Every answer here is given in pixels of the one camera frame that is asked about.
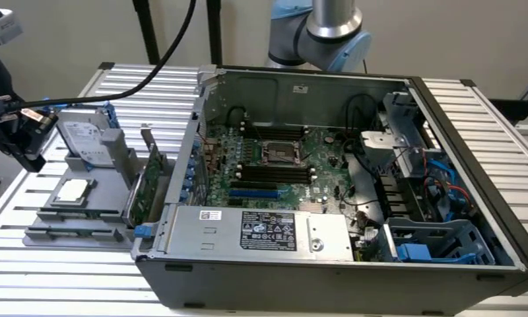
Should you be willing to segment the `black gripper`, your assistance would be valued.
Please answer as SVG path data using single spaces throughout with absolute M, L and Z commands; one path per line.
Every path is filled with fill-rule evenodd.
M 14 157 L 30 172 L 40 172 L 46 164 L 43 146 L 56 127 L 59 116 L 52 110 L 22 109 L 12 77 L 0 60 L 0 151 Z

